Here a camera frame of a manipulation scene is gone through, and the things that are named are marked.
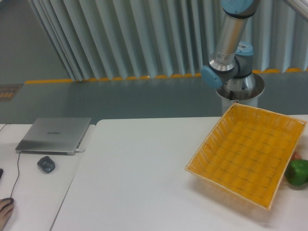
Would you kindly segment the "person's hand on mouse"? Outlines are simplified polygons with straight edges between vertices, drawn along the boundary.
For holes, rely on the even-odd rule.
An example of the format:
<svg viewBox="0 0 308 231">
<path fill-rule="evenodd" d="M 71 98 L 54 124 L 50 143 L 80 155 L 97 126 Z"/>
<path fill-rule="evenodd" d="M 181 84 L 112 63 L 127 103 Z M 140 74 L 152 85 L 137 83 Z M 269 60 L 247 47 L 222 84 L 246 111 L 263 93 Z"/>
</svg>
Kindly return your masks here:
<svg viewBox="0 0 308 231">
<path fill-rule="evenodd" d="M 5 224 L 7 223 L 8 219 L 13 214 L 14 210 L 14 203 L 4 209 L 2 207 L 5 205 L 5 202 L 0 201 L 0 230 L 3 230 Z"/>
</svg>

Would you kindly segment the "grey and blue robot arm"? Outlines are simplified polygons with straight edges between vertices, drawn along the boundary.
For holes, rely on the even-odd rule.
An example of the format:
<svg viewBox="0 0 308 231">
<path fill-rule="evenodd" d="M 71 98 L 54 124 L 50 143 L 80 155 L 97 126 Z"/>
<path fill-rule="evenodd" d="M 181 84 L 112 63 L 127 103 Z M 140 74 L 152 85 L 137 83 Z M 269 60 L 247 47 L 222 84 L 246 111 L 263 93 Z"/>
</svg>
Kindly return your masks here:
<svg viewBox="0 0 308 231">
<path fill-rule="evenodd" d="M 225 13 L 214 52 L 201 69 L 203 80 L 218 89 L 247 77 L 252 66 L 282 72 L 308 66 L 306 0 L 222 0 Z"/>
</svg>

